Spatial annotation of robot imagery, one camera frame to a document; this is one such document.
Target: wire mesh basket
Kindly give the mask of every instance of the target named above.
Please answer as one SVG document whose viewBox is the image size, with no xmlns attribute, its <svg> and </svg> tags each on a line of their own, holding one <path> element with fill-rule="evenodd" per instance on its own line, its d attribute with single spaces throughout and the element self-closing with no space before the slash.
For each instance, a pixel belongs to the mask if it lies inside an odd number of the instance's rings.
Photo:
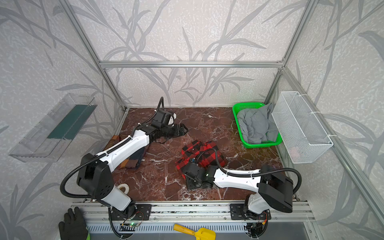
<svg viewBox="0 0 384 240">
<path fill-rule="evenodd" d="M 332 140 L 297 91 L 281 92 L 272 116 L 293 163 L 314 162 Z"/>
</svg>

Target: plaid cloth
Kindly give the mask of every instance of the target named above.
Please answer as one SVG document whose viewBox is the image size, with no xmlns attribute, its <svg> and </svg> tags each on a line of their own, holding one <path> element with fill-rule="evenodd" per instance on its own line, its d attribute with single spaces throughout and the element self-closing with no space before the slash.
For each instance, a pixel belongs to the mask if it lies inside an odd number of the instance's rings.
<svg viewBox="0 0 384 240">
<path fill-rule="evenodd" d="M 188 144 L 182 148 L 182 150 L 181 150 L 182 158 L 175 162 L 176 169 L 179 171 L 179 173 L 181 174 L 181 176 L 183 176 L 184 179 L 185 179 L 185 175 L 183 173 L 183 167 L 185 165 L 187 165 L 187 163 L 189 161 L 194 162 L 194 161 L 199 160 L 199 162 L 197 162 L 197 164 L 200 167 L 204 167 L 204 168 L 206 168 L 210 165 L 217 165 L 216 160 L 215 160 L 215 152 L 214 151 L 207 151 L 207 152 L 203 153 L 202 156 L 200 156 L 201 152 L 203 152 L 207 149 L 211 149 L 211 148 L 216 149 L 217 158 L 218 158 L 220 165 L 222 167 L 225 166 L 224 156 L 223 156 L 223 154 L 221 154 L 221 152 L 218 149 L 215 142 L 208 141 L 208 142 L 203 144 L 199 140 L 195 140 L 195 141 L 191 142 L 190 144 Z"/>
</svg>

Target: leaf pattern wallpaper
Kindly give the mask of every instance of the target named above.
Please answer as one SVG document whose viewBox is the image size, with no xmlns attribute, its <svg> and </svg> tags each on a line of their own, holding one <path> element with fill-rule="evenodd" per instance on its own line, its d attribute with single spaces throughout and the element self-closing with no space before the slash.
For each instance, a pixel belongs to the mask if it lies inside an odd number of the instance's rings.
<svg viewBox="0 0 384 240">
<path fill-rule="evenodd" d="M 73 202 L 59 191 L 84 153 L 100 151 L 123 112 L 56 1 L 0 1 L 0 239 L 53 239 Z M 8 156 L 67 93 L 97 107 L 58 162 Z M 81 193 L 75 178 L 67 188 Z"/>
<path fill-rule="evenodd" d="M 307 0 L 71 0 L 103 61 L 278 61 Z M 264 99 L 277 69 L 108 69 L 127 106 Z"/>
<path fill-rule="evenodd" d="M 382 197 L 383 16 L 384 1 L 319 1 L 288 63 Z M 384 239 L 383 227 L 331 150 L 294 167 L 306 179 L 300 197 L 310 202 L 325 239 Z"/>
</svg>

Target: black glove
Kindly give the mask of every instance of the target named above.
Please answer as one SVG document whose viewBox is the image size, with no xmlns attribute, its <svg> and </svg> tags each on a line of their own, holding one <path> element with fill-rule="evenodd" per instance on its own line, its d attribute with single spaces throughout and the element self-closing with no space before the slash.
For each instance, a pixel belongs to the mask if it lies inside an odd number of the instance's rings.
<svg viewBox="0 0 384 240">
<path fill-rule="evenodd" d="M 64 214 L 64 221 L 59 223 L 59 231 L 61 240 L 86 240 L 88 236 L 87 225 L 85 224 L 83 215 L 78 207 L 68 209 L 68 213 Z"/>
</svg>

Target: transparent plastic container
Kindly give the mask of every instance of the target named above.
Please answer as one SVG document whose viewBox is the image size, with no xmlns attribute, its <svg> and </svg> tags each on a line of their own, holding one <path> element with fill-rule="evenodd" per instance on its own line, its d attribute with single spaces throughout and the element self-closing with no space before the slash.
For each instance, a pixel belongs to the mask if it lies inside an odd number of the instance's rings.
<svg viewBox="0 0 384 240">
<path fill-rule="evenodd" d="M 93 100 L 68 93 L 9 155 L 23 162 L 57 162 L 96 108 Z"/>
</svg>

